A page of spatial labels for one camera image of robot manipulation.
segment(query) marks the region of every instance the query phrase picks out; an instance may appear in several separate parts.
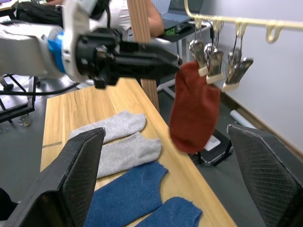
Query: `laptop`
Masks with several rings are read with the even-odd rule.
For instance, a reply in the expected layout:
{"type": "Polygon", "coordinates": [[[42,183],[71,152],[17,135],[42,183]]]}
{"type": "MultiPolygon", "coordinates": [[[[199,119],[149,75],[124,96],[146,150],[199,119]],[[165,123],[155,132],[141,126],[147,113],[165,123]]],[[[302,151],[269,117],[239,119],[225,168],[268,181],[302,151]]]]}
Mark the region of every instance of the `laptop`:
{"type": "MultiPolygon", "coordinates": [[[[202,3],[203,0],[188,0],[189,11],[200,13],[202,3]]],[[[190,17],[185,12],[184,0],[171,0],[168,12],[161,14],[161,17],[165,30],[190,21],[190,17]]]]}

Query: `blue sock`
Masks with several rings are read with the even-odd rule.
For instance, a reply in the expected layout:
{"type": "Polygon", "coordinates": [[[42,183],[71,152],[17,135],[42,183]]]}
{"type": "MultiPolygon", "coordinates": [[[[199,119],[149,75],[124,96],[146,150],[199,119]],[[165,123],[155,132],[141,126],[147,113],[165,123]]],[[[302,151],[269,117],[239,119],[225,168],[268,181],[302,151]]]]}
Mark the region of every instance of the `blue sock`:
{"type": "Polygon", "coordinates": [[[162,205],[160,183],[167,173],[158,162],[127,171],[94,192],[84,227],[122,227],[162,205]]]}
{"type": "Polygon", "coordinates": [[[192,202],[181,197],[173,197],[136,227],[197,227],[201,216],[202,211],[192,202]]]}

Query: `wooden tabletop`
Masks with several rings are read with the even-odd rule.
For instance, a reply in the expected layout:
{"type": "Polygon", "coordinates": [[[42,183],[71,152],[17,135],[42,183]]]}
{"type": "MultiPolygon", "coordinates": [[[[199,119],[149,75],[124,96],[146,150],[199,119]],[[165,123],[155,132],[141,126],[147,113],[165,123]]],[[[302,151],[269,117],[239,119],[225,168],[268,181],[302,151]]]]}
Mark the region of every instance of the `wooden tabletop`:
{"type": "MultiPolygon", "coordinates": [[[[203,211],[199,226],[235,226],[190,158],[175,148],[169,138],[167,124],[133,79],[120,79],[116,87],[108,87],[106,90],[89,87],[49,98],[40,169],[43,170],[58,156],[72,130],[106,119],[123,110],[134,114],[144,113],[147,124],[142,135],[149,139],[161,140],[162,152],[159,162],[169,170],[160,186],[162,201],[165,202],[174,196],[193,201],[203,211]]],[[[123,173],[98,179],[95,189],[113,181],[121,174],[123,173]]]]}
{"type": "Polygon", "coordinates": [[[8,1],[8,2],[4,2],[0,5],[0,11],[5,11],[8,9],[11,9],[12,6],[17,2],[18,0],[12,0],[12,1],[8,1]]]}

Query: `white wall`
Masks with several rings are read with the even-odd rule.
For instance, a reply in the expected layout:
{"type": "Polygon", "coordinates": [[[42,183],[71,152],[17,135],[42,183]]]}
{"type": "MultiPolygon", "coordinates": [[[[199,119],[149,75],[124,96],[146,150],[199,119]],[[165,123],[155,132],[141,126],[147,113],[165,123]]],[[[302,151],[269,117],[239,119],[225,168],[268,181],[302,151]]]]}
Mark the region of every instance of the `white wall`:
{"type": "MultiPolygon", "coordinates": [[[[302,9],[300,0],[204,0],[201,13],[303,22],[302,9]]],[[[274,44],[265,34],[265,28],[247,27],[243,57],[254,64],[229,95],[303,153],[303,31],[282,30],[274,44]]],[[[225,24],[219,45],[225,53],[234,39],[235,26],[225,24]]]]}

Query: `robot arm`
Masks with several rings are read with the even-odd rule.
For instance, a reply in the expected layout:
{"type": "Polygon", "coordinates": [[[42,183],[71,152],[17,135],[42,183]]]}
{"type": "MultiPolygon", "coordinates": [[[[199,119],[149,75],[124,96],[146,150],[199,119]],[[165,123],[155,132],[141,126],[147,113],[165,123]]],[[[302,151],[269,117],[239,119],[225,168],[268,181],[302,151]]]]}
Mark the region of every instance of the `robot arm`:
{"type": "Polygon", "coordinates": [[[89,16],[101,15],[108,3],[67,0],[64,30],[27,23],[0,25],[0,75],[55,79],[67,74],[75,82],[90,78],[96,88],[105,88],[119,77],[159,79],[179,70],[178,56],[158,45],[124,42],[122,34],[111,28],[91,32],[89,16]]]}

